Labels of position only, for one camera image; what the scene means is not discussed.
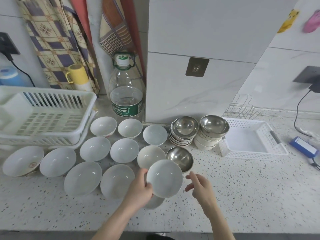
white bottle cap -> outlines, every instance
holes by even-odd
[[[118,55],[116,60],[120,67],[127,67],[130,64],[129,56],[127,55]]]

yellow bear decoration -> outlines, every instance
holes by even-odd
[[[298,10],[292,9],[288,18],[283,22],[281,28],[279,29],[279,31],[277,33],[278,34],[282,33],[284,31],[286,31],[287,29],[291,28],[291,26],[294,23],[294,20],[296,20],[298,14],[299,14]]]

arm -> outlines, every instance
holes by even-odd
[[[152,197],[152,185],[144,183],[147,169],[140,169],[118,209],[101,226],[91,240],[118,240],[130,218]]]
[[[192,195],[197,199],[204,214],[210,220],[213,238],[215,240],[235,240],[226,219],[218,207],[210,181],[194,172],[190,172],[186,178],[191,179],[192,183],[186,187],[185,191],[188,192],[194,189]]]

mug handle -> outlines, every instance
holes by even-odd
[[[72,81],[71,79],[70,79],[71,81],[69,81],[69,79],[68,79],[68,74],[70,74],[70,72],[67,72],[67,73],[65,74],[66,80],[67,80],[68,83],[70,83],[70,84],[71,84],[71,83],[74,83],[74,81]]]

plaid fabric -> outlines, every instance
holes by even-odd
[[[132,52],[135,54],[134,71],[143,79],[143,72],[137,49],[132,41],[120,0],[102,0],[102,19],[100,24],[101,47],[110,55],[115,52]]]
[[[82,64],[95,93],[95,63],[79,27],[74,10],[61,0],[16,0],[34,44],[41,67],[52,88],[74,89],[65,73],[73,64]]]

